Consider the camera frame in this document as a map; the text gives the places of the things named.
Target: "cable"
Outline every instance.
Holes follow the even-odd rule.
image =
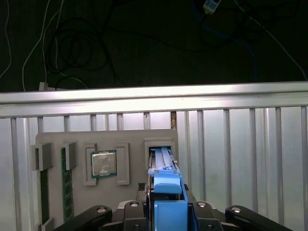
[[[193,2],[193,8],[192,8],[192,9],[193,9],[193,14],[194,14],[196,20],[198,21],[199,25],[200,25],[202,28],[204,28],[204,29],[206,29],[207,31],[209,31],[209,32],[211,32],[211,33],[213,33],[213,34],[215,34],[215,35],[218,36],[218,37],[221,37],[221,38],[225,39],[221,44],[218,44],[218,45],[214,46],[213,48],[209,49],[209,51],[212,51],[212,50],[214,50],[214,49],[221,48],[222,46],[225,46],[225,45],[227,45],[227,44],[229,44],[229,43],[231,43],[231,42],[233,42],[233,41],[237,42],[238,44],[240,44],[240,45],[242,45],[242,46],[245,46],[246,49],[249,51],[249,53],[250,53],[251,56],[252,56],[252,60],[253,60],[253,63],[254,63],[254,74],[253,74],[253,76],[254,76],[254,79],[256,79],[256,77],[257,77],[257,63],[256,63],[255,53],[253,52],[253,50],[252,50],[252,48],[249,46],[249,44],[247,44],[247,43],[245,43],[245,42],[242,42],[242,41],[240,41],[240,40],[238,40],[238,39],[235,38],[236,35],[237,35],[238,30],[235,30],[235,32],[233,32],[233,34],[232,34],[231,36],[226,36],[226,35],[224,35],[224,34],[218,32],[218,31],[216,31],[216,30],[211,29],[210,27],[208,27],[207,25],[205,25],[205,24],[203,23],[203,18],[201,19],[201,17],[198,15],[198,12],[197,12],[197,9],[196,9],[196,6],[195,6],[194,2]]]
[[[48,47],[48,50],[46,52],[45,64],[49,72],[53,74],[58,74],[58,73],[61,74],[63,71],[72,68],[80,68],[87,71],[98,71],[105,68],[106,65],[109,65],[110,69],[113,72],[114,79],[117,79],[122,85],[124,85],[124,82],[119,78],[119,76],[115,72],[113,62],[108,52],[108,48],[103,41],[103,36],[105,34],[107,24],[111,19],[112,12],[116,7],[116,3],[117,2],[113,1],[109,9],[109,12],[107,14],[107,17],[105,19],[105,22],[100,23],[99,20],[97,20],[94,15],[93,1],[91,0],[92,15],[94,20],[99,24],[100,29],[98,29],[95,25],[92,25],[88,21],[77,17],[67,19],[57,26],[54,38],[52,39]],[[81,29],[66,28],[72,22],[74,22],[75,25],[79,23],[80,24],[79,28],[81,26],[85,26],[87,29],[81,30]],[[53,64],[51,61],[51,51],[54,43],[56,46],[55,64]],[[98,67],[92,67],[92,66],[89,67],[89,64],[92,63],[91,60],[94,51],[94,48],[92,47],[93,43],[97,43],[100,45],[105,56],[104,59],[100,59],[103,60],[103,63]],[[63,50],[64,47],[65,48],[68,47],[68,52],[66,53],[64,52]],[[61,67],[58,66],[58,59],[62,61],[62,63],[64,64],[63,66]]]
[[[110,30],[110,31],[113,31],[113,32],[117,32],[117,33],[124,33],[124,34],[143,36],[143,37],[155,40],[155,41],[157,41],[157,42],[159,42],[161,44],[164,44],[165,46],[171,47],[171,48],[176,49],[176,50],[193,52],[193,53],[204,53],[204,52],[207,52],[205,50],[192,50],[192,49],[187,49],[187,48],[184,48],[184,47],[179,47],[179,46],[176,46],[174,44],[165,42],[165,41],[163,41],[163,40],[161,40],[159,38],[155,38],[155,37],[153,37],[151,35],[147,35],[147,34],[144,34],[144,33],[141,33],[141,32],[137,32],[137,31],[122,30],[122,29],[116,29],[116,28],[111,28],[111,27],[107,27],[107,29]]]
[[[52,20],[55,18],[55,16],[57,14],[59,14],[59,17],[60,18],[60,12],[62,11],[62,8],[63,8],[63,4],[64,4],[64,0],[61,1],[61,5],[60,5],[60,8],[58,9],[58,11],[52,16],[52,18],[49,20],[45,30],[44,30],[44,34],[43,34],[43,45],[42,45],[42,51],[43,51],[43,60],[44,60],[44,71],[45,71],[45,83],[47,83],[47,70],[46,70],[46,65],[45,65],[45,51],[44,51],[44,46],[45,46],[45,35],[46,35],[46,30],[48,29],[48,27],[50,26]]]
[[[234,0],[235,4],[238,5],[239,9],[246,13],[246,11],[240,6],[240,4],[237,2],[237,0]],[[273,39],[277,44],[282,48],[282,50],[289,56],[289,58],[293,61],[293,63],[301,70],[303,73],[303,76],[306,81],[308,81],[308,78],[306,77],[305,71],[303,68],[296,62],[296,60],[289,54],[289,52],[285,49],[285,47],[273,36],[272,33],[270,33],[261,23],[259,23],[256,19],[253,17],[249,16],[249,18],[254,21],[256,24],[258,24],[262,29],[264,29]]]
[[[6,4],[7,4],[7,9],[8,9],[8,15],[7,15],[6,22],[5,22],[4,32],[5,32],[6,40],[8,42],[10,62],[9,62],[9,65],[7,66],[7,68],[0,75],[0,79],[7,72],[7,70],[10,69],[10,67],[12,65],[12,51],[11,51],[11,44],[10,44],[10,40],[9,40],[9,36],[8,36],[8,23],[9,23],[9,19],[10,19],[10,4],[9,4],[9,0],[6,0]]]
[[[24,76],[24,73],[25,73],[25,66],[26,66],[26,63],[28,62],[28,59],[30,58],[31,54],[33,53],[33,51],[35,50],[35,48],[38,46],[39,42],[42,40],[43,33],[44,33],[44,28],[45,28],[45,21],[46,21],[47,10],[48,10],[50,1],[51,1],[51,0],[48,0],[47,5],[46,5],[45,15],[44,15],[44,19],[43,19],[42,32],[41,32],[41,35],[40,35],[40,37],[39,37],[39,40],[38,40],[38,42],[34,45],[34,47],[32,48],[30,54],[28,55],[28,57],[26,58],[26,60],[25,60],[25,62],[24,62],[23,68],[22,68],[22,81],[23,81],[23,88],[24,88],[24,91],[26,91],[26,88],[25,88],[25,76]]]
[[[58,89],[59,84],[60,84],[63,80],[68,79],[68,78],[75,79],[75,80],[79,81],[80,83],[82,83],[82,84],[84,85],[85,88],[88,88],[87,84],[86,84],[82,79],[80,79],[80,78],[78,78],[78,77],[74,77],[74,76],[64,76],[63,78],[59,79],[58,82],[56,83],[56,85],[55,85],[55,87],[54,87],[55,90]]]

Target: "blue cable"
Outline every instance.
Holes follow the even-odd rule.
[[[194,14],[196,20],[198,21],[198,23],[201,23],[202,19],[201,19],[201,16],[198,15],[198,12],[197,12],[197,9],[196,9],[196,6],[195,6],[194,2],[193,2],[193,14]],[[220,33],[219,31],[216,31],[216,30],[214,30],[212,28],[209,28],[204,23],[202,23],[201,26],[202,26],[202,28],[208,30],[209,32],[211,32],[211,33],[213,33],[215,35],[217,35],[218,37],[221,37],[223,39],[228,39],[229,38],[229,36],[226,36],[226,35]],[[238,44],[242,45],[242,46],[245,46],[247,48],[247,50],[249,51],[249,53],[251,54],[252,60],[254,62],[254,79],[257,79],[257,63],[256,63],[256,57],[255,57],[254,51],[252,50],[252,48],[249,46],[248,43],[240,41],[238,39],[234,39],[234,41],[237,42]]]

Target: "gray fixture plate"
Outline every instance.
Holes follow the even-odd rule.
[[[44,143],[51,144],[52,167],[48,169],[48,188],[50,218],[54,220],[54,227],[64,222],[61,167],[61,148],[64,144],[76,144],[74,150],[76,167],[72,169],[75,216],[95,205],[106,205],[114,211],[120,202],[134,200],[138,183],[147,182],[147,169],[145,168],[147,148],[145,147],[149,143],[153,146],[158,146],[160,143],[167,146],[170,143],[174,157],[178,160],[178,135],[172,129],[40,133],[36,137],[36,144]],[[84,176],[84,166],[87,165],[84,164],[84,160],[89,144],[97,151],[104,151],[116,150],[121,143],[127,143],[129,148],[129,158],[119,158],[122,161],[129,161],[129,184],[119,185],[117,176],[107,176],[91,179],[96,182],[91,181],[92,184],[85,186],[84,181],[87,177]]]

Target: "black bracket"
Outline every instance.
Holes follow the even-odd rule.
[[[111,208],[97,205],[67,221],[54,231],[94,231],[98,227],[110,222],[111,218]]]

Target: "green circuit board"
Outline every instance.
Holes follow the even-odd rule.
[[[62,160],[62,190],[63,190],[63,220],[67,222],[74,217],[72,171],[66,170],[65,148],[61,149]]]

